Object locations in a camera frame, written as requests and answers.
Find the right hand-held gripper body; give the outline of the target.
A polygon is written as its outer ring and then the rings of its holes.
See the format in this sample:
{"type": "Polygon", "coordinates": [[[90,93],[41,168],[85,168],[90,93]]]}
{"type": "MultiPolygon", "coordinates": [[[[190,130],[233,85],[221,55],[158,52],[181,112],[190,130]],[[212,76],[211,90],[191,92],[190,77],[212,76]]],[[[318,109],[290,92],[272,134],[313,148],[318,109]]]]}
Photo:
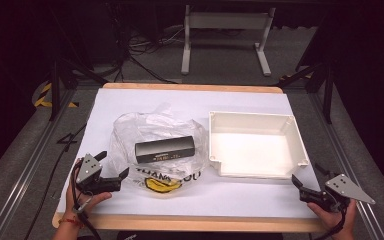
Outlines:
{"type": "Polygon", "coordinates": [[[344,174],[339,174],[325,182],[325,188],[315,191],[299,183],[301,201],[315,203],[327,212],[346,210],[350,200],[355,199],[369,204],[376,201],[344,174]]]}

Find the white plastic container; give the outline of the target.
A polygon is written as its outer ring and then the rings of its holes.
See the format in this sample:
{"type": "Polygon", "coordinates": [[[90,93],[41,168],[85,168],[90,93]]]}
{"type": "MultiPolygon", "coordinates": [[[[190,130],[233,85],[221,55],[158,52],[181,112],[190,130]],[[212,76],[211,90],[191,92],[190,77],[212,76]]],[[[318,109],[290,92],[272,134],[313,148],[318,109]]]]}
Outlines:
{"type": "Polygon", "coordinates": [[[221,176],[288,179],[310,164],[292,115],[209,114],[209,160],[221,176]]]}

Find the person's left hand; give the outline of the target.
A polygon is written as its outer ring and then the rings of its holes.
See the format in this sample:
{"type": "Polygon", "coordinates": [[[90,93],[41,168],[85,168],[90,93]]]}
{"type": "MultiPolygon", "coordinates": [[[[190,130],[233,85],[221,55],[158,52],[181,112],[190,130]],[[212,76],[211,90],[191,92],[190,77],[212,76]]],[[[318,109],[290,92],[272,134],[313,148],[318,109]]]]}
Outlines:
{"type": "Polygon", "coordinates": [[[103,192],[93,196],[85,195],[74,186],[74,183],[74,173],[71,172],[69,177],[69,185],[66,191],[66,210],[64,212],[65,218],[71,218],[72,216],[76,215],[74,207],[77,205],[82,206],[83,212],[86,215],[89,215],[92,213],[92,210],[96,205],[112,197],[110,192],[103,192]]]}

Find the black rectangular box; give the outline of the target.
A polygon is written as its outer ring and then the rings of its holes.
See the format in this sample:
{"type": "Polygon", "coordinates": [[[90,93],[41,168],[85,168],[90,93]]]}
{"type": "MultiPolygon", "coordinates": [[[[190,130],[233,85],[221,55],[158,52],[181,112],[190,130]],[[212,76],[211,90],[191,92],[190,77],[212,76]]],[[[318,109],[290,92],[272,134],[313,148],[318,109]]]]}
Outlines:
{"type": "Polygon", "coordinates": [[[153,163],[195,154],[195,143],[192,136],[176,137],[135,144],[135,157],[138,163],[153,163]]]}

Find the person's dark clothing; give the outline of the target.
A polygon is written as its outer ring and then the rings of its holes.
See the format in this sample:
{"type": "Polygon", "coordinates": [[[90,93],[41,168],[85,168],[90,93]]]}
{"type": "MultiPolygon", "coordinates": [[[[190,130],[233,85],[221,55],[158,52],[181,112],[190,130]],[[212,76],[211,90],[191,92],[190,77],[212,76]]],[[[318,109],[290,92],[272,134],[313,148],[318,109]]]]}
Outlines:
{"type": "Polygon", "coordinates": [[[281,233],[119,231],[117,240],[284,240],[281,233]]]}

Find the clear plastic bag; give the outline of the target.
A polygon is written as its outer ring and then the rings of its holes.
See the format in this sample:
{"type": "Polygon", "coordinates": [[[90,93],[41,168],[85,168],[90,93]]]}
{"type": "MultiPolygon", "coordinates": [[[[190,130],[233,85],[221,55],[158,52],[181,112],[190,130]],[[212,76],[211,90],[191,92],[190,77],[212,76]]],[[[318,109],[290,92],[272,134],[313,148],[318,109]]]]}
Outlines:
{"type": "Polygon", "coordinates": [[[209,166],[207,147],[208,131],[200,123],[193,119],[178,119],[169,105],[162,104],[150,113],[125,113],[113,122],[107,164],[111,173],[129,167],[129,184],[165,194],[185,189],[200,180],[209,166]],[[193,156],[153,163],[137,162],[136,143],[185,136],[194,139],[193,156]]]}

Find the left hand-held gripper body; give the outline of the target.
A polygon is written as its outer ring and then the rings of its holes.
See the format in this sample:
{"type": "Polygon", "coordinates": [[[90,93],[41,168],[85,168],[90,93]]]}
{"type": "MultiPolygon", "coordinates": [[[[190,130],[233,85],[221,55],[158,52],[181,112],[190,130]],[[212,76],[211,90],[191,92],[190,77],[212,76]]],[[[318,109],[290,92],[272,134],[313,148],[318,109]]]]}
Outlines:
{"type": "Polygon", "coordinates": [[[75,179],[76,188],[84,194],[97,195],[103,192],[115,192],[121,188],[118,177],[103,178],[103,166],[94,156],[87,153],[81,161],[81,166],[75,179]]]}

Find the white metal frame stand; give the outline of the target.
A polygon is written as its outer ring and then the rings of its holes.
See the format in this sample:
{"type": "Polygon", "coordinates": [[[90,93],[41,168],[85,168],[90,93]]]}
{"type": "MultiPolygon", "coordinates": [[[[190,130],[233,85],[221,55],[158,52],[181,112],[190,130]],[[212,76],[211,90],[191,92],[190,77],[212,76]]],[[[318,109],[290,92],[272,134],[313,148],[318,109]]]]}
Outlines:
{"type": "Polygon", "coordinates": [[[276,9],[270,8],[263,13],[222,13],[222,12],[194,12],[191,6],[185,7],[184,17],[184,48],[181,73],[189,73],[191,58],[191,29],[234,29],[261,30],[262,37],[254,44],[254,48],[264,76],[271,75],[264,49],[271,29],[276,9]]]}

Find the black metal stand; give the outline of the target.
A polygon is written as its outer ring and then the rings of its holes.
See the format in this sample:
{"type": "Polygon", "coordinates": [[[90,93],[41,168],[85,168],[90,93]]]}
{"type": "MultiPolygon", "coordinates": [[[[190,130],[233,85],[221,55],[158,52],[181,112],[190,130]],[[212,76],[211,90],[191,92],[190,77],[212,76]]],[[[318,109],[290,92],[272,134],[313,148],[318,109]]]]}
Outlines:
{"type": "Polygon", "coordinates": [[[334,79],[329,64],[317,63],[306,67],[291,76],[282,76],[275,86],[279,88],[286,87],[299,79],[304,79],[307,75],[310,75],[310,78],[305,85],[305,89],[308,93],[317,93],[322,85],[325,86],[322,113],[326,122],[331,124],[331,103],[334,79]]]}
{"type": "Polygon", "coordinates": [[[92,79],[101,86],[107,83],[107,80],[93,73],[86,67],[81,66],[80,64],[77,64],[71,60],[67,60],[62,57],[56,57],[54,59],[53,67],[51,70],[52,113],[50,121],[55,120],[59,115],[60,110],[62,109],[62,100],[60,98],[60,83],[63,83],[65,88],[68,90],[73,90],[78,85],[73,70],[82,73],[87,78],[92,79]]]}

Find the wooden table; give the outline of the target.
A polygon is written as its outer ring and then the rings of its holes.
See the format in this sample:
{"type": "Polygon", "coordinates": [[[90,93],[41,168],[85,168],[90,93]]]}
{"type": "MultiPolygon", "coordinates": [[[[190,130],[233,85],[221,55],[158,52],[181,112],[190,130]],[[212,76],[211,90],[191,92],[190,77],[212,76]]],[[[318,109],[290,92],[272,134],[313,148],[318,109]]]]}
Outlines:
{"type": "MultiPolygon", "coordinates": [[[[277,87],[114,83],[99,89],[78,153],[107,149],[113,121],[169,103],[183,119],[208,123],[212,110],[292,112],[277,87]]],[[[288,180],[223,178],[206,170],[183,192],[153,194],[124,185],[89,216],[97,229],[320,232],[317,217],[288,180]]]]}

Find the yellow black hazard tape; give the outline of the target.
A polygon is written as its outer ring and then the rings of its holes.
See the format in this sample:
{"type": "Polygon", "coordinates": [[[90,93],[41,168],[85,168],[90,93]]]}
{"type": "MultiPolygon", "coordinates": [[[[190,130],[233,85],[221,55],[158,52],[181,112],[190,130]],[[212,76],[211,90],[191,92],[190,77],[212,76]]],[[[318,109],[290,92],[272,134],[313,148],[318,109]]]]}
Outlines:
{"type": "Polygon", "coordinates": [[[48,92],[51,90],[52,83],[47,82],[43,89],[41,90],[39,96],[37,97],[37,100],[34,102],[35,107],[51,107],[52,102],[51,101],[46,101],[45,98],[48,94],[48,92]]]}

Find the aluminium rail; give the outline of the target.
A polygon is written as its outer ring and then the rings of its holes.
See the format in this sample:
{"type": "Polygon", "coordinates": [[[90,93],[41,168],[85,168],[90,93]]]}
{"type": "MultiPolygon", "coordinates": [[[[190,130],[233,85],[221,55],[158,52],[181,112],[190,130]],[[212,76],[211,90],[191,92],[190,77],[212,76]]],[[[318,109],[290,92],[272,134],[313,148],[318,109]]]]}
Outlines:
{"type": "MultiPolygon", "coordinates": [[[[317,94],[308,95],[310,102],[315,109],[318,118],[322,122],[322,126],[329,138],[330,143],[333,146],[335,152],[336,163],[338,164],[341,172],[348,176],[354,183],[360,185],[360,182],[350,164],[348,157],[346,156],[345,150],[343,149],[339,137],[332,124],[326,122],[323,113],[323,103],[317,94]]],[[[362,201],[358,201],[357,208],[362,217],[364,225],[370,235],[371,240],[384,240],[384,232],[378,222],[378,219],[372,209],[372,205],[362,201]]]]}
{"type": "Polygon", "coordinates": [[[75,90],[63,91],[62,107],[53,120],[51,108],[37,110],[1,158],[0,240],[25,197],[58,122],[74,95],[75,90]]]}

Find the white paper sheet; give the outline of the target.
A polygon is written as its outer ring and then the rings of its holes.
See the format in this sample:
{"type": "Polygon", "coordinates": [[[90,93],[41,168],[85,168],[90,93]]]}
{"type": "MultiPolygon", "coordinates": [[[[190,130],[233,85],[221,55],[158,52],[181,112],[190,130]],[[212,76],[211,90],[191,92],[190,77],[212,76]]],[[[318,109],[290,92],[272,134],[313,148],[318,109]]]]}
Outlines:
{"type": "Polygon", "coordinates": [[[259,119],[251,124],[251,136],[243,143],[237,143],[236,133],[226,130],[215,135],[213,149],[237,164],[255,158],[259,171],[287,161],[282,177],[222,176],[209,167],[191,185],[166,194],[124,183],[111,199],[94,208],[94,219],[102,221],[109,216],[314,218],[291,182],[296,175],[306,186],[319,187],[303,141],[286,136],[285,131],[296,129],[297,123],[289,100],[282,93],[103,88],[96,95],[80,154],[108,150],[113,124],[121,115],[148,113],[162,104],[170,105],[175,118],[195,120],[203,127],[209,126],[210,114],[259,114],[259,119]]]}

